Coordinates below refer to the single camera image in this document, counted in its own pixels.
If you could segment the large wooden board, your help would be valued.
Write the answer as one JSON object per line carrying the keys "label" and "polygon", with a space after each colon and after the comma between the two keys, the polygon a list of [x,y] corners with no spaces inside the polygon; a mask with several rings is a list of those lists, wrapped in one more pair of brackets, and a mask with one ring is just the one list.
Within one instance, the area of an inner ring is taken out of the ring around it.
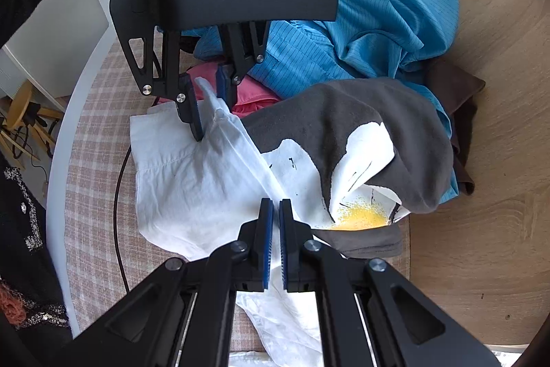
{"label": "large wooden board", "polygon": [[410,220],[410,278],[488,345],[523,346],[549,312],[549,0],[460,0],[448,57],[486,82],[471,196]]}

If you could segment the dark grey printed t-shirt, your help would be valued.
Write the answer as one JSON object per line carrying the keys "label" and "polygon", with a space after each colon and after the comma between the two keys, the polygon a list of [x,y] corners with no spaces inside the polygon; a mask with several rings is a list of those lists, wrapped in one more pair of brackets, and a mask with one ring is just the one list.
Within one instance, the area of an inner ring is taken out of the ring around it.
{"label": "dark grey printed t-shirt", "polygon": [[296,218],[348,257],[400,254],[397,221],[453,196],[448,131],[433,104],[397,80],[317,84],[242,123]]}

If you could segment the pink plaid tablecloth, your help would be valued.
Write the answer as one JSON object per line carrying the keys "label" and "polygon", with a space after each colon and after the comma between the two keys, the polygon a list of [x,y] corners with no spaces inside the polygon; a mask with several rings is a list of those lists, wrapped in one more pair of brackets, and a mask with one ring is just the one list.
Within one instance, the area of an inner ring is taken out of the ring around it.
{"label": "pink plaid tablecloth", "polygon": [[145,113],[153,101],[139,94],[114,37],[90,58],[70,104],[79,101],[64,205],[74,333],[170,257],[138,230],[135,167],[125,154],[131,116]]}

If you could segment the yellow wooden stool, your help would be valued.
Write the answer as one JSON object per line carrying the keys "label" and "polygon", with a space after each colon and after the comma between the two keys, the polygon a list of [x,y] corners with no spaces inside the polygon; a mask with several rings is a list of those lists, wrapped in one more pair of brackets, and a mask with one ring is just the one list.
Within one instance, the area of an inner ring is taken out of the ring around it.
{"label": "yellow wooden stool", "polygon": [[25,81],[8,101],[1,100],[2,105],[8,106],[7,114],[1,115],[1,148],[8,152],[15,166],[24,170],[21,158],[25,155],[31,162],[39,162],[38,155],[33,153],[30,138],[53,158],[56,140],[51,132],[56,125],[62,122],[64,113],[43,106],[33,101],[34,85]]}

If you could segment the blue striped garment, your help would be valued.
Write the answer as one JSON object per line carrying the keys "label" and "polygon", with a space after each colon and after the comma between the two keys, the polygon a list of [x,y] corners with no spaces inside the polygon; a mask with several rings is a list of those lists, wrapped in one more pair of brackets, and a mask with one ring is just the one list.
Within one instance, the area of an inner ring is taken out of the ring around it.
{"label": "blue striped garment", "polygon": [[331,80],[397,79],[428,100],[450,131],[419,71],[450,49],[458,21],[459,0],[338,0],[333,21],[274,21],[265,59],[249,75],[281,99]]}

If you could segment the brown garment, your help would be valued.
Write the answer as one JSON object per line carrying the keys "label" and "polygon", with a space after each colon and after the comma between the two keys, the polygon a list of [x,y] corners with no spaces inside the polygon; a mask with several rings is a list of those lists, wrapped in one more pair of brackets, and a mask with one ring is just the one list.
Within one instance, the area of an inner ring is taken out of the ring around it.
{"label": "brown garment", "polygon": [[454,172],[458,190],[466,196],[474,193],[474,181],[466,171],[470,153],[473,121],[477,112],[474,97],[486,82],[443,58],[428,60],[425,64],[424,83],[440,101],[450,119],[454,152]]}

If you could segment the pink garment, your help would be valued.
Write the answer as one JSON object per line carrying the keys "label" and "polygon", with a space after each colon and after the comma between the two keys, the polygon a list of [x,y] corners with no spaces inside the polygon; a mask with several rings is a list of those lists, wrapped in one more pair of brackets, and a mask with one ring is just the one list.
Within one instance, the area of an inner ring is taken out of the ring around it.
{"label": "pink garment", "polygon": [[[202,62],[186,70],[194,87],[200,114],[202,114],[203,110],[202,103],[204,95],[196,83],[196,78],[201,77],[207,80],[212,86],[213,91],[216,92],[215,74],[217,68],[218,62],[214,61]],[[246,75],[241,84],[238,85],[237,101],[231,109],[231,112],[239,118],[244,118],[263,108],[270,107],[281,100],[282,99],[269,88],[254,80],[251,76]]]}

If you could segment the white shirt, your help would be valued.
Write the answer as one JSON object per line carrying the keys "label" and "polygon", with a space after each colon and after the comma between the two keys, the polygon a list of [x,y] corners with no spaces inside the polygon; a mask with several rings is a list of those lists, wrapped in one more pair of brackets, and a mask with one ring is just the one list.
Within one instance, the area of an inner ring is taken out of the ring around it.
{"label": "white shirt", "polygon": [[[235,240],[241,225],[257,217],[263,198],[290,199],[297,220],[327,227],[336,206],[322,201],[320,174],[304,147],[286,139],[271,151],[261,149],[211,84],[198,84],[201,140],[171,102],[131,118],[140,233],[163,250],[199,260]],[[276,365],[319,366],[314,296],[283,289],[280,258],[274,246],[267,290],[239,293],[238,306]]]}

